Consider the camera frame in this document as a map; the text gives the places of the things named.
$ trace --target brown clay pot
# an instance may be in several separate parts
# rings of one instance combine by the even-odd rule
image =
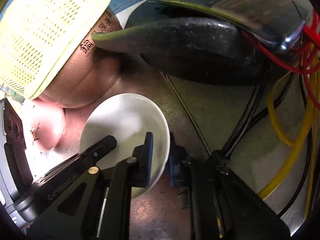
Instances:
[[[97,48],[91,35],[121,29],[107,8],[39,98],[59,107],[78,108],[102,97],[118,77],[120,57]]]

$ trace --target yellow plastic basket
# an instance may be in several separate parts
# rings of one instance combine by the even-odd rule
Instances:
[[[34,99],[111,0],[14,0],[0,21],[0,82]]]

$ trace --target perforated basket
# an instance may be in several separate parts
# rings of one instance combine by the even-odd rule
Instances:
[[[110,1],[14,0],[0,21],[0,81],[39,96]]]

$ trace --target white bowl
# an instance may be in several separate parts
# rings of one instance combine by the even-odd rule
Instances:
[[[169,156],[169,127],[154,102],[137,94],[120,94],[102,102],[87,120],[81,134],[80,152],[113,135],[117,140],[116,149],[97,163],[102,170],[110,168],[132,156],[133,149],[144,143],[146,132],[152,132],[154,140],[150,183],[147,188],[132,188],[134,198],[156,184]]]

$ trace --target brown jar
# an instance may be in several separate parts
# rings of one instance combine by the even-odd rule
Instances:
[[[91,35],[121,29],[108,7],[38,98],[63,108],[78,108],[102,97],[118,77],[120,57],[97,48]]]

